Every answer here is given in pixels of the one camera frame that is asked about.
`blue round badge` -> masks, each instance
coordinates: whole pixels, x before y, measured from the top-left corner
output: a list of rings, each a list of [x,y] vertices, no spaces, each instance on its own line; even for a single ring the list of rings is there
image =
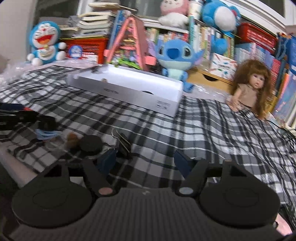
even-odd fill
[[[69,49],[70,58],[81,58],[82,57],[82,47],[79,45],[73,45]]]

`blue plush toy with white belly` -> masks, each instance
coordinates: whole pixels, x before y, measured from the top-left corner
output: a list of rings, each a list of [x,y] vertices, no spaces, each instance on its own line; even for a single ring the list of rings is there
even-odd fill
[[[57,43],[60,33],[59,26],[54,22],[44,21],[36,25],[29,37],[30,45],[35,50],[28,54],[27,60],[34,66],[40,66],[65,59],[66,52],[59,49],[65,49],[66,43]]]
[[[180,39],[166,43],[158,40],[155,48],[156,58],[163,67],[162,75],[182,81],[183,90],[192,92],[194,85],[186,82],[188,78],[186,70],[200,64],[204,51],[195,53],[190,44]]]

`blue plush toy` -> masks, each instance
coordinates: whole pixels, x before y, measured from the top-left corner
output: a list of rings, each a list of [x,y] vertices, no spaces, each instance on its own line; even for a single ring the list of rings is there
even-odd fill
[[[36,25],[29,37],[30,45],[35,50],[28,54],[28,61],[31,61],[34,66],[40,66],[65,59],[65,51],[59,51],[59,49],[65,49],[66,43],[57,43],[60,33],[59,26],[54,22],[44,21]]]
[[[204,50],[194,52],[190,44],[180,39],[174,39],[163,43],[158,40],[155,47],[156,58],[164,67],[162,75],[176,80],[181,80],[185,92],[192,92],[194,85],[187,83],[188,73],[186,70],[202,61]]]
[[[202,20],[205,24],[219,29],[229,37],[234,37],[231,33],[240,25],[241,15],[234,6],[228,6],[219,0],[207,0],[202,8]],[[213,40],[211,51],[223,55],[227,49],[227,40]]]

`pink and white plush toy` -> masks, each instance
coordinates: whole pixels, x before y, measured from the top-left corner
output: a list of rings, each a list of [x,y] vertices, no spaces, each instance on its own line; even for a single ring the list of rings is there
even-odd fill
[[[189,0],[163,0],[160,5],[160,24],[170,27],[186,28],[188,24]]]

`plaid tablecloth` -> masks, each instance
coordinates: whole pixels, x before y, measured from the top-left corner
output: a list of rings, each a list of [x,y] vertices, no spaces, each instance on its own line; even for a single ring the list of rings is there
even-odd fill
[[[295,143],[268,123],[245,111],[232,112],[224,103],[182,97],[175,118],[67,86],[73,68],[52,66],[27,73],[0,93],[0,100],[21,103],[59,123],[59,130],[95,134],[114,143],[112,127],[132,142],[132,160],[118,159],[108,180],[120,187],[172,187],[182,181],[173,161],[175,150],[215,163],[231,159],[273,188],[295,221]],[[36,124],[18,124],[2,131],[0,141],[26,166],[41,172],[57,159],[75,161],[80,153],[49,151],[36,139]]]

